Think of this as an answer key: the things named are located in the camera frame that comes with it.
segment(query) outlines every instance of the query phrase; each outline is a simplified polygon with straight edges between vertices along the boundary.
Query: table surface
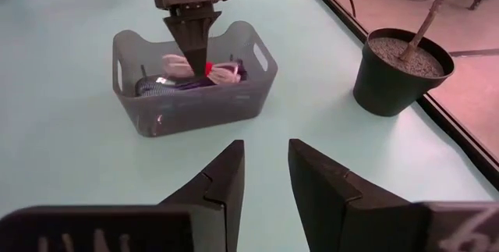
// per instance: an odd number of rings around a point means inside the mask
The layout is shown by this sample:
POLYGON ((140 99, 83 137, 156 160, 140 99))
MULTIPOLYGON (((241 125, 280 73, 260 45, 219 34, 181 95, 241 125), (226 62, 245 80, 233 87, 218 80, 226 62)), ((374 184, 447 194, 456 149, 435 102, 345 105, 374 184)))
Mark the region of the table surface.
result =
POLYGON ((34 204, 155 204, 234 139, 246 143, 239 250, 306 251, 288 174, 299 138, 410 201, 499 193, 414 104, 352 97, 361 44, 321 0, 230 0, 211 34, 251 23, 279 65, 255 119, 145 138, 111 89, 112 38, 170 41, 153 0, 0 0, 0 215, 34 204))

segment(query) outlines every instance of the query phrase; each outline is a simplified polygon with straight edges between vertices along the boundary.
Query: plastic storage bin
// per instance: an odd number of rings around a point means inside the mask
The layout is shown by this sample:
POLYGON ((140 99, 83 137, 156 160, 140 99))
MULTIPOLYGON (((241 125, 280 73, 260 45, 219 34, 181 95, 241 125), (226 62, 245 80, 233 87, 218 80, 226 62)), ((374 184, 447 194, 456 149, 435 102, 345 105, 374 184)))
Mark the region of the plastic storage bin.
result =
POLYGON ((207 60, 227 62, 230 55, 241 59, 248 72, 245 81, 136 97, 136 82, 143 77, 140 66, 149 76, 162 74, 165 54, 182 53, 174 41, 151 43, 131 30, 116 34, 113 40, 113 90, 137 132, 145 137, 251 119, 260 114, 278 71, 255 29, 238 21, 221 36, 208 39, 207 60))

